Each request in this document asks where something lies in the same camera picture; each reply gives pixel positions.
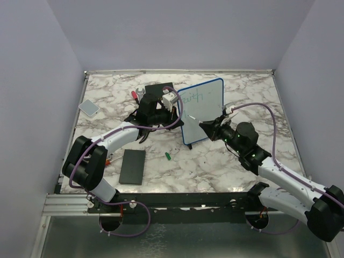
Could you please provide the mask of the green marker cap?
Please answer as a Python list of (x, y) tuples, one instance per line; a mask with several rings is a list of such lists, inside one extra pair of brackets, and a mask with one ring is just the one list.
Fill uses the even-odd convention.
[(169, 161), (171, 160), (171, 156), (170, 156), (169, 153), (165, 152), (165, 156), (166, 156), (166, 158), (167, 158)]

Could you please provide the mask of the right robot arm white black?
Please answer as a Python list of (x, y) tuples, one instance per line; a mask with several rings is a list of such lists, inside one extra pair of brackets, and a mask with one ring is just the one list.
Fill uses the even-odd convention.
[(326, 187), (290, 170), (261, 148), (252, 123), (241, 122), (236, 128), (220, 116), (203, 121), (199, 127), (211, 141), (222, 140), (238, 154), (240, 164), (257, 176), (277, 184), (284, 192), (265, 183), (252, 187), (247, 204), (252, 210), (265, 206), (279, 210), (303, 222), (320, 240), (331, 242), (343, 229), (343, 191)]

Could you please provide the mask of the black network switch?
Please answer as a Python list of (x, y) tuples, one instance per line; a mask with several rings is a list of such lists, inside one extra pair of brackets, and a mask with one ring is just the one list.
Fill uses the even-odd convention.
[(154, 94), (156, 96), (162, 96), (163, 95), (163, 88), (165, 88), (165, 87), (173, 88), (174, 86), (173, 86), (172, 82), (146, 85), (145, 86), (145, 92), (147, 94)]

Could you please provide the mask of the silver wrench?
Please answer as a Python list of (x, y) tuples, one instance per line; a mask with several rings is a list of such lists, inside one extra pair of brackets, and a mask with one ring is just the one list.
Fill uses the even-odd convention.
[(138, 98), (142, 98), (143, 95), (145, 94), (145, 89), (142, 87), (136, 88), (135, 92), (136, 92)]

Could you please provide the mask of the black handled pliers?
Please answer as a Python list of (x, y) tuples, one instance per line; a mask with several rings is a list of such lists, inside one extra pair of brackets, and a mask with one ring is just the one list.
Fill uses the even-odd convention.
[[(135, 115), (130, 114), (125, 120), (125, 122), (132, 123), (133, 125), (140, 125), (140, 123), (136, 120)], [(140, 129), (137, 141), (139, 144), (145, 142), (150, 134), (151, 130), (148, 129)]]

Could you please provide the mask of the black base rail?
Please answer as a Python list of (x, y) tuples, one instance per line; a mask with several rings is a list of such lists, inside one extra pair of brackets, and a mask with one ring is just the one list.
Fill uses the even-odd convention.
[(85, 194), (47, 196), (44, 213), (51, 216), (100, 217), (106, 224), (244, 223), (265, 208), (246, 192), (121, 193), (117, 205), (103, 204)]

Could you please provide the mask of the black rectangular box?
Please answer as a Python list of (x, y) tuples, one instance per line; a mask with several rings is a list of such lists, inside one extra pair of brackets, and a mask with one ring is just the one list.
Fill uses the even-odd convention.
[(119, 176), (120, 184), (142, 185), (146, 160), (145, 150), (124, 151)]

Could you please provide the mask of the white square device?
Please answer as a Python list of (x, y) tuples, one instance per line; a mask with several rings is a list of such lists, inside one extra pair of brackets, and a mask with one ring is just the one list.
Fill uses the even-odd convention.
[(78, 108), (90, 118), (94, 117), (100, 110), (100, 108), (89, 99), (84, 100)]

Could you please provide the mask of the red handled screwdriver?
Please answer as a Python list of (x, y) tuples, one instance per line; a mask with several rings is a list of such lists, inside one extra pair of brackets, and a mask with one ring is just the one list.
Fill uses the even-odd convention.
[(139, 104), (139, 100), (138, 100), (138, 96), (137, 96), (136, 92), (135, 91), (131, 91), (131, 95), (132, 95), (133, 99), (135, 100), (135, 102), (137, 104)]

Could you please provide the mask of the blue framed whiteboard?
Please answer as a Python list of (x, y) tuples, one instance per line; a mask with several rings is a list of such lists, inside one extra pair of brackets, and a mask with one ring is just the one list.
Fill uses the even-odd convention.
[(210, 121), (222, 115), (224, 105), (224, 80), (216, 78), (207, 82), (189, 86), (178, 91), (183, 104), (181, 127), (185, 145), (192, 145), (207, 139), (198, 123), (188, 117), (191, 115), (200, 121)]

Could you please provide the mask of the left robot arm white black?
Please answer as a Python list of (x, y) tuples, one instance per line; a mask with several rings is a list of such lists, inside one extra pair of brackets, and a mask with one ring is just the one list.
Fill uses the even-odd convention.
[(175, 106), (182, 102), (181, 96), (170, 87), (164, 90), (166, 94), (161, 98), (144, 94), (138, 107), (116, 128), (92, 138), (80, 136), (74, 141), (62, 167), (71, 188), (83, 189), (97, 197), (107, 212), (117, 209), (118, 190), (104, 178), (106, 159), (151, 131), (172, 130), (183, 125), (183, 107)]

